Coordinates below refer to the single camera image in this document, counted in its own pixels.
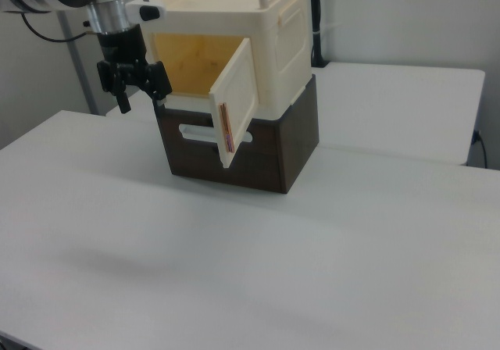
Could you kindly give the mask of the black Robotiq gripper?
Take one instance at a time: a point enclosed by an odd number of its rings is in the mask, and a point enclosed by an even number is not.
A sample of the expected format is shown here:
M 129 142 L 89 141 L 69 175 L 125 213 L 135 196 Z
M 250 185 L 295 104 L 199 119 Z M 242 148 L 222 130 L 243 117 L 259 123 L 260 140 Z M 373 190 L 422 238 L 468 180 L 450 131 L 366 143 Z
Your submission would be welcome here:
M 140 27 L 114 34 L 97 34 L 104 59 L 97 63 L 102 90 L 112 94 L 121 113 L 131 111 L 126 93 L 127 85 L 118 64 L 133 65 L 133 85 L 155 102 L 172 92 L 163 62 L 146 62 L 146 47 Z

